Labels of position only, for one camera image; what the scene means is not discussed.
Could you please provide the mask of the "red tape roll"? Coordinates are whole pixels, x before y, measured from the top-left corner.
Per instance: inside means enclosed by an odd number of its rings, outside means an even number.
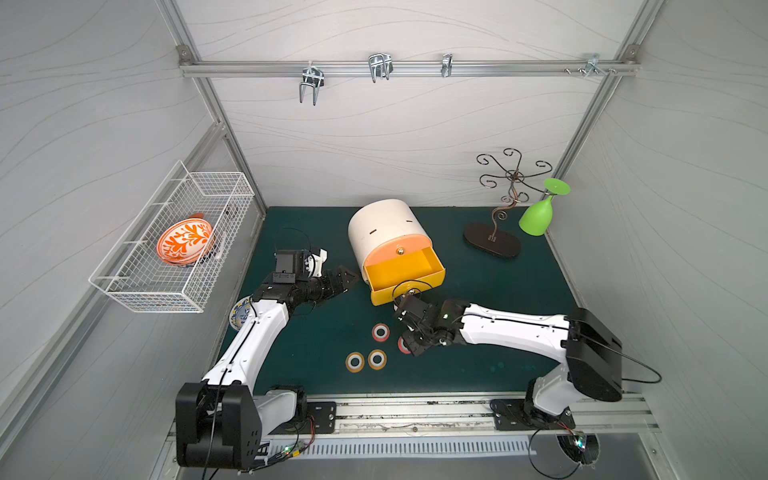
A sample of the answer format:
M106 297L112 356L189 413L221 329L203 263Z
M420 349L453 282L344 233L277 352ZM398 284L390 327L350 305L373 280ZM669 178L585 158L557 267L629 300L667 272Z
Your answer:
M398 346L398 349L399 349L399 351L401 353L403 353L405 355L411 355L412 354L410 349L406 346L405 340L404 340L404 338L402 336L400 336L398 338L397 346Z
M376 342L382 343L389 339L391 331L388 325L379 323L372 328L371 334Z

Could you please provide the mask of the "yellow drawer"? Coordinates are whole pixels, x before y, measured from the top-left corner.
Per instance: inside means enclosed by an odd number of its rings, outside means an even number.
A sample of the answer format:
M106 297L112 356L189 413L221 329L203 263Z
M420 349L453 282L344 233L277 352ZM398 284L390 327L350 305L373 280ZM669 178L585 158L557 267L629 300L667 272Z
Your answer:
M431 247L366 266L371 302L374 306L392 302L411 289L421 292L440 286L446 268Z

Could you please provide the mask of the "cream round drawer cabinet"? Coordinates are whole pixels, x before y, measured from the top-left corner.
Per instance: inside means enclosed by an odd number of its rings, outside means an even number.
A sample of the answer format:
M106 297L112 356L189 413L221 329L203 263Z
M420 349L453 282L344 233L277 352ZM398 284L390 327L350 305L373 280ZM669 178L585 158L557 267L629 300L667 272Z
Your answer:
M427 235L410 207L399 199L370 203L352 216L348 224L348 238L367 284L367 275L362 266L366 240L382 240L408 234Z

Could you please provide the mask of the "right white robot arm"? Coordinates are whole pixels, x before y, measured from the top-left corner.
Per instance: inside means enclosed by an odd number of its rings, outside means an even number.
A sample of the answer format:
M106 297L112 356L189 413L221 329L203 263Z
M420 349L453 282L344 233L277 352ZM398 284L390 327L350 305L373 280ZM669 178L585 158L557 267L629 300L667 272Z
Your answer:
M510 421L533 428L569 428L570 406L584 398L618 402L623 398L622 343L586 309L571 315L536 316L492 310L447 300L440 307L408 292L394 300L404 326L406 350L420 356L431 347L493 345L526 351L556 362L531 380L525 398L504 407Z

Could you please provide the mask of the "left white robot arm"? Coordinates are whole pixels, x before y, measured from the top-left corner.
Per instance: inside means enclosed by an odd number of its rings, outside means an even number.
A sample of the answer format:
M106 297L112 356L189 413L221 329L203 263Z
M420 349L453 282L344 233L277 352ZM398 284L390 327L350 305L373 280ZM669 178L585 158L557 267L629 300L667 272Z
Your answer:
M222 357L198 382L184 384L175 399L176 461L199 468L204 478L222 469L253 472L298 456L305 444L270 456L263 436L290 424L300 432L309 419L304 391L278 387L262 396L252 389L268 353L292 314L347 292L359 276L344 266L324 269L325 250L279 250L275 268L245 299L247 317Z

